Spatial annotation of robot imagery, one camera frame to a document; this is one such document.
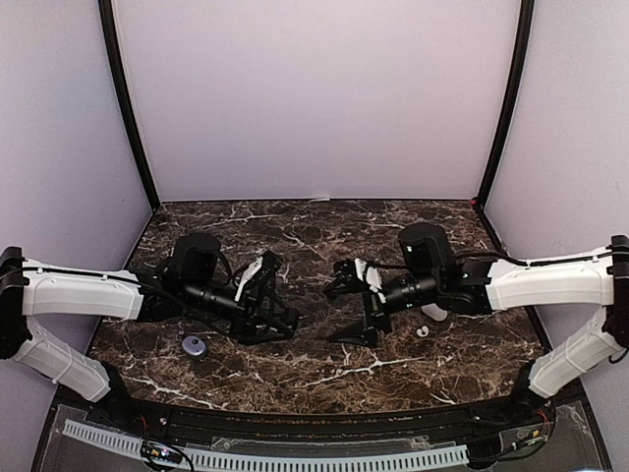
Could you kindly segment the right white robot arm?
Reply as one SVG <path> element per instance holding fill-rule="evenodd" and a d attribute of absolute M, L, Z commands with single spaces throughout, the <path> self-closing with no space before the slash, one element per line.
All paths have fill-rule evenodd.
<path fill-rule="evenodd" d="M 628 238 L 553 259 L 516 260 L 498 252 L 455 253 L 446 231 L 416 223 L 397 236 L 404 274 L 383 281 L 380 264 L 361 259 L 335 264 L 326 297 L 359 293 L 365 319 L 330 335 L 332 342 L 367 347 L 391 331 L 391 315 L 429 307 L 457 315 L 490 315 L 511 308 L 591 304 L 593 317 L 561 345 L 529 362 L 518 374 L 501 417 L 525 425 L 540 405 L 604 359 L 628 347 Z"/>

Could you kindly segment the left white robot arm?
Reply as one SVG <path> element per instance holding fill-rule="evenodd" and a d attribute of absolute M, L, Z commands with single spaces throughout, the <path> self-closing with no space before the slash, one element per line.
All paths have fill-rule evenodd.
<path fill-rule="evenodd" d="M 191 317 L 206 325 L 221 319 L 220 333 L 243 345 L 294 336 L 299 313 L 275 292 L 279 258 L 266 251 L 232 271 L 220 241 L 209 234 L 179 238 L 151 271 L 95 272 L 27 259 L 21 248 L 1 253 L 1 357 L 38 371 L 83 399 L 99 404 L 118 429 L 139 420 L 138 405 L 116 370 L 79 353 L 47 331 L 36 316 L 96 315 L 156 323 Z"/>

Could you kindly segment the right black frame post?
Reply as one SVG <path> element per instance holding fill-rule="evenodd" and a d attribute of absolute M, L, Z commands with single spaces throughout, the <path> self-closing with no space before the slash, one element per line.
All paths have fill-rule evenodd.
<path fill-rule="evenodd" d="M 534 11 L 534 0 L 522 0 L 520 2 L 519 17 L 505 92 L 487 158 L 486 169 L 478 194 L 474 198 L 474 208 L 477 212 L 483 212 L 485 210 L 505 149 L 524 72 Z"/>

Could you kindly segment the purple charging case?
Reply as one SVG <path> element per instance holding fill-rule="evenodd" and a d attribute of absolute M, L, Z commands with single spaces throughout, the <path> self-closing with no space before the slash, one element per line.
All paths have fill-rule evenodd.
<path fill-rule="evenodd" d="M 182 349 L 186 355 L 195 360 L 203 359 L 207 355 L 207 345 L 200 338 L 190 335 L 182 340 Z"/>

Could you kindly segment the black frame post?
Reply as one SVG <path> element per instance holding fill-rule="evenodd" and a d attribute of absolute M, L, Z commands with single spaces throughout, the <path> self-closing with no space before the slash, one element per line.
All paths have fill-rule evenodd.
<path fill-rule="evenodd" d="M 148 159 L 143 147 L 142 137 L 124 70 L 122 50 L 114 17 L 114 5 L 110 0 L 98 0 L 97 4 L 110 74 L 123 125 L 134 163 L 141 179 L 144 194 L 151 210 L 156 211 L 160 207 L 161 201 L 158 197 L 157 189 L 149 169 Z"/>
<path fill-rule="evenodd" d="M 477 212 L 483 212 L 485 210 L 505 149 L 524 72 L 534 11 L 534 0 L 522 0 L 520 2 L 519 17 L 505 92 L 487 158 L 486 169 L 478 194 L 474 198 L 474 208 Z"/>

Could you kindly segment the white charging case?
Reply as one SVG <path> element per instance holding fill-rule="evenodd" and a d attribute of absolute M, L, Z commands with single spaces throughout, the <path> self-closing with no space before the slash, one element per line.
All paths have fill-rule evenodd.
<path fill-rule="evenodd" d="M 436 304 L 429 304 L 422 306 L 422 312 L 434 320 L 435 322 L 441 323 L 446 320 L 448 316 L 448 312 L 439 308 Z"/>

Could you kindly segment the left black frame post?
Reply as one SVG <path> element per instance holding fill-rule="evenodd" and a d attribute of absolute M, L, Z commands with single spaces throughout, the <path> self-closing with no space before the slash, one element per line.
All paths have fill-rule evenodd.
<path fill-rule="evenodd" d="M 123 125 L 134 163 L 141 179 L 144 194 L 151 210 L 156 211 L 160 207 L 161 201 L 158 197 L 157 189 L 149 169 L 148 159 L 143 147 L 142 137 L 124 70 L 122 50 L 114 17 L 114 5 L 110 0 L 98 0 L 97 4 L 110 74 Z"/>

